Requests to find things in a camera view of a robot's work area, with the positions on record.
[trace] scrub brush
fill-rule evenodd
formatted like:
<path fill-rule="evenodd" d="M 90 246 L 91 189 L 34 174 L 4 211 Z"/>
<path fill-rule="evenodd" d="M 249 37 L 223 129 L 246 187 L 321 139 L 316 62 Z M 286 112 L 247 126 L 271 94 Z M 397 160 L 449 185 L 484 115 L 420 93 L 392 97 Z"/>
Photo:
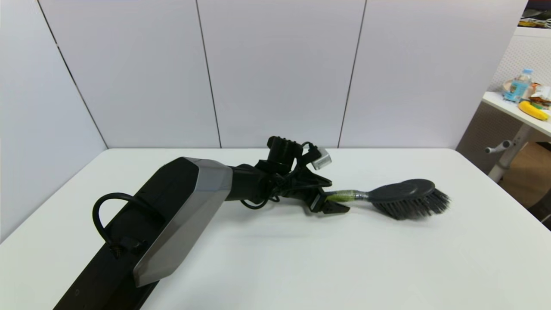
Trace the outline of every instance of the scrub brush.
<path fill-rule="evenodd" d="M 372 191 L 339 190 L 327 192 L 335 202 L 368 201 L 396 220 L 416 219 L 446 211 L 450 198 L 425 179 L 407 180 Z"/>

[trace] water bottle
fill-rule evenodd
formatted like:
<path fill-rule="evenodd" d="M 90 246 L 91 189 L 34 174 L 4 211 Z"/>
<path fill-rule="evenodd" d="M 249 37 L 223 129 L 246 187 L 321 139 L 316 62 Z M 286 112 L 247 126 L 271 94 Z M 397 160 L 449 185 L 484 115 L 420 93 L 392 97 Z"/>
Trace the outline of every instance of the water bottle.
<path fill-rule="evenodd" d="M 504 98 L 518 103 L 522 99 L 526 88 L 532 85 L 532 72 L 532 69 L 522 70 L 522 73 L 513 79 L 511 88 L 508 92 L 505 92 Z"/>

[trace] banana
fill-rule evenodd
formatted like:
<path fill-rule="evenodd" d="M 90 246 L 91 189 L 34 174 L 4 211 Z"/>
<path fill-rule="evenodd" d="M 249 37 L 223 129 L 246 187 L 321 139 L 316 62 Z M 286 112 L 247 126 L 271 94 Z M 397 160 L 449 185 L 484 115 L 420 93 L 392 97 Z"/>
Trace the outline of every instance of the banana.
<path fill-rule="evenodd" d="M 543 112 L 542 110 L 538 110 L 538 108 L 530 104 L 530 101 L 528 100 L 521 101 L 518 104 L 518 108 L 524 113 L 530 115 L 531 117 L 535 117 L 538 120 L 546 120 L 549 117 L 547 113 Z"/>

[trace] white table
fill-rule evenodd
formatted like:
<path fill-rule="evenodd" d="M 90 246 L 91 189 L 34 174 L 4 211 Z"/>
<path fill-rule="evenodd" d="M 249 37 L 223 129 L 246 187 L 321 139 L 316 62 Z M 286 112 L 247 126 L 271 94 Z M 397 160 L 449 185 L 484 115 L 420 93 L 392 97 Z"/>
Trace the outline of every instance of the white table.
<path fill-rule="evenodd" d="M 512 140 L 513 145 L 503 153 L 499 161 L 488 174 L 490 179 L 497 182 L 501 179 L 501 177 L 503 177 L 505 172 L 509 169 L 509 165 L 515 156 L 523 148 L 524 144 L 526 144 L 533 129 L 551 137 L 551 122 L 549 122 L 549 120 L 538 120 L 529 116 L 521 111 L 517 104 L 504 100 L 501 93 L 486 92 L 484 93 L 484 97 L 482 97 L 482 102 L 493 106 L 494 108 L 509 114 L 522 122 L 522 126 L 518 130 L 515 138 Z"/>
<path fill-rule="evenodd" d="M 298 204 L 225 203 L 149 309 L 548 309 L 551 233 L 449 149 L 331 149 L 335 189 L 428 178 L 444 214 L 395 221 L 370 207 L 311 215 Z M 179 156 L 254 164 L 267 149 L 111 149 L 0 245 L 0 309 L 52 309 L 103 244 L 91 207 L 134 194 Z M 102 207 L 105 223 L 122 206 Z"/>

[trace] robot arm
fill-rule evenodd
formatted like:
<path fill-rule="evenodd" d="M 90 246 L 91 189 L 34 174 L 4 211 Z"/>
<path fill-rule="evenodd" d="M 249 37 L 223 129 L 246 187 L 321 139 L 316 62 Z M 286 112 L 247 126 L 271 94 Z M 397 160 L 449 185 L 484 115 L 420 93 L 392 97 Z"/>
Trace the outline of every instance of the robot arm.
<path fill-rule="evenodd" d="M 157 282 L 183 262 L 224 201 L 241 200 L 260 209 L 283 196 L 304 201 L 312 212 L 348 212 L 349 207 L 326 200 L 322 188 L 331 181 L 306 167 L 311 163 L 317 170 L 329 164 L 324 149 L 280 137 L 271 137 L 268 147 L 268 159 L 254 167 L 181 157 L 161 167 L 134 196 L 100 198 L 93 219 L 105 244 L 55 310 L 139 309 Z M 108 199 L 128 203 L 103 227 L 99 208 Z"/>

